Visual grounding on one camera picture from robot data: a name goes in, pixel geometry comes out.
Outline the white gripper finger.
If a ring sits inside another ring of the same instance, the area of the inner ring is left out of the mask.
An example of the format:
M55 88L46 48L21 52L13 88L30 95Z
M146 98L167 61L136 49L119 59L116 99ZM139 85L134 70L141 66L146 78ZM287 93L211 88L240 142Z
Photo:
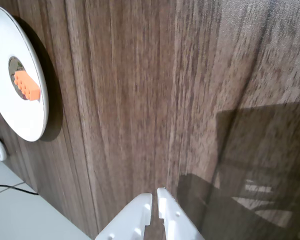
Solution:
M164 187L157 189L158 217L163 220L167 240L204 240L171 193Z
M96 240L143 240L151 224L151 193L141 193L129 202L96 236Z

